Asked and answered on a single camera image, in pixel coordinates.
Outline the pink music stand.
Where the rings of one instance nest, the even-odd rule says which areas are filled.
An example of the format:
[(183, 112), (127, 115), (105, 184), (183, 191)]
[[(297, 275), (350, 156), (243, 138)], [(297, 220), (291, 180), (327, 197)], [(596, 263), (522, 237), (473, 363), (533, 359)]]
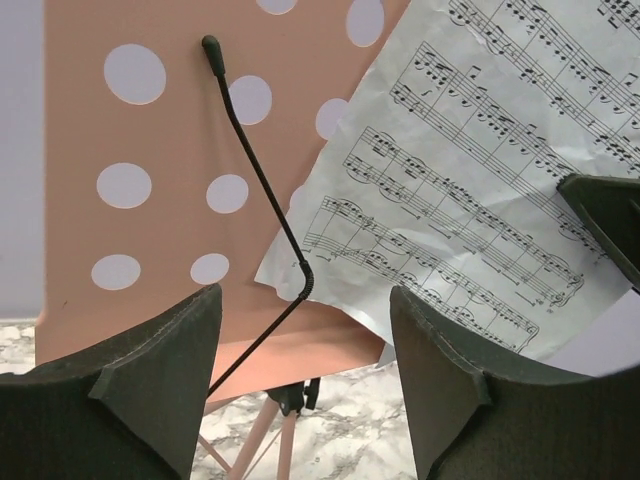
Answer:
[(45, 295), (35, 360), (219, 283), (224, 371), (284, 310), (254, 277), (279, 224), (201, 46), (281, 205), (296, 196), (403, 1), (48, 1)]

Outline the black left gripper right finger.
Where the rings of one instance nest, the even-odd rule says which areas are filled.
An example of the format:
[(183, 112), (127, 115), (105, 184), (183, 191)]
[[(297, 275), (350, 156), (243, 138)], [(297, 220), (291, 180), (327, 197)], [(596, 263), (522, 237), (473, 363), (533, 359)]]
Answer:
[(390, 317), (421, 479), (635, 479), (639, 370), (603, 377), (516, 354), (404, 287)]

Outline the sheet music page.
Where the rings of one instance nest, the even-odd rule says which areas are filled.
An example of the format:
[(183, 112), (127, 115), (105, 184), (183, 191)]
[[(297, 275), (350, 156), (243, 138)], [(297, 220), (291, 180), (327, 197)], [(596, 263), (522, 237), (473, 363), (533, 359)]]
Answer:
[(287, 215), (310, 300), (390, 340), (401, 285), (545, 359), (629, 282), (557, 192), (639, 175), (635, 1), (413, 1)]

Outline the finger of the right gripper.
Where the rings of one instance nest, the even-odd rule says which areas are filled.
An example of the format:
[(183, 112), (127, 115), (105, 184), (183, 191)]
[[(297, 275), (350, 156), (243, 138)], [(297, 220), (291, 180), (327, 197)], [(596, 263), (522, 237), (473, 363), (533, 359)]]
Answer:
[(572, 173), (557, 192), (638, 293), (639, 180)]

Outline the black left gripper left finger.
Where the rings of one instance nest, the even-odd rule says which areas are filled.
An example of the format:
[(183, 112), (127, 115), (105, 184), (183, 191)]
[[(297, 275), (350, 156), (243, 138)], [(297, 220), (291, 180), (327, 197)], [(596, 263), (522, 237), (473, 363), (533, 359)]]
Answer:
[(2, 374), (2, 478), (189, 478), (221, 320), (213, 284), (84, 350)]

